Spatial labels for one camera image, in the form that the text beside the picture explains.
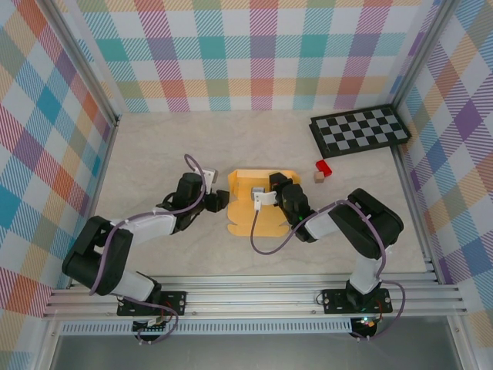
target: red block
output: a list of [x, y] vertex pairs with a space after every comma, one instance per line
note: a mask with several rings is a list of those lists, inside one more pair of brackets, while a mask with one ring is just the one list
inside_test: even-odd
[[328, 176], [330, 176], [332, 174], [332, 170], [327, 165], [327, 163], [325, 162], [325, 160], [319, 160], [318, 162], [315, 163], [315, 166], [317, 166], [317, 169], [320, 172], [323, 172], [324, 173], [324, 176], [325, 177], [328, 177]]

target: colorful plaid backdrop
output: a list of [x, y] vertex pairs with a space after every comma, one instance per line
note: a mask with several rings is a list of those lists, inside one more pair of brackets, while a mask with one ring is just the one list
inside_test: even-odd
[[463, 0], [401, 109], [434, 252], [493, 368], [493, 1]]
[[1, 1], [0, 369], [28, 366], [109, 132], [35, 1]]
[[[131, 112], [384, 103], [439, 2], [77, 1], [118, 86], [113, 95]], [[63, 0], [58, 3], [92, 58]], [[426, 20], [423, 9], [431, 11]]]

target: black mounting plate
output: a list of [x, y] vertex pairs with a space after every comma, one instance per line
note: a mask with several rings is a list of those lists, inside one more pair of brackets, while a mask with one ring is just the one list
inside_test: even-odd
[[367, 305], [361, 311], [355, 311], [353, 305], [346, 299], [346, 289], [325, 289], [322, 291], [321, 300], [324, 304], [324, 313], [330, 314], [379, 314], [380, 307], [377, 302], [381, 304], [381, 312], [383, 314], [390, 314], [392, 312], [391, 296], [388, 293], [388, 289], [377, 289], [375, 296], [367, 303]]
[[[141, 304], [133, 303], [122, 299], [116, 309], [117, 316], [160, 316], [160, 308], [152, 308], [142, 306]], [[178, 316], [185, 314], [186, 307], [186, 292], [185, 291], [161, 291], [159, 304], [170, 307], [176, 311]]]

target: white arm segment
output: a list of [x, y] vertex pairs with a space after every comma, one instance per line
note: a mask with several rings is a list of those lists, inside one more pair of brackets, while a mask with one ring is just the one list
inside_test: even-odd
[[[119, 220], [112, 220], [113, 225]], [[133, 234], [132, 246], [134, 247], [155, 237], [170, 235], [175, 228], [176, 217], [173, 215], [156, 215], [143, 217], [130, 221], [120, 227]], [[154, 283], [145, 276], [135, 272], [123, 271], [122, 280], [113, 289], [112, 294], [133, 298], [137, 301], [145, 301], [153, 291]]]
[[[339, 231], [339, 227], [330, 218], [328, 212], [308, 220], [305, 228], [314, 239], [321, 239], [334, 231]], [[358, 254], [356, 267], [349, 279], [350, 284], [362, 294], [371, 292], [380, 282], [376, 276], [380, 265], [381, 259], [373, 260]]]

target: checkerboard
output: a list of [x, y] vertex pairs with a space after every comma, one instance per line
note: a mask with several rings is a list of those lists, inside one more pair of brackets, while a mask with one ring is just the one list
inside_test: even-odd
[[310, 129], [323, 158], [402, 144], [411, 137], [391, 105], [314, 117]]

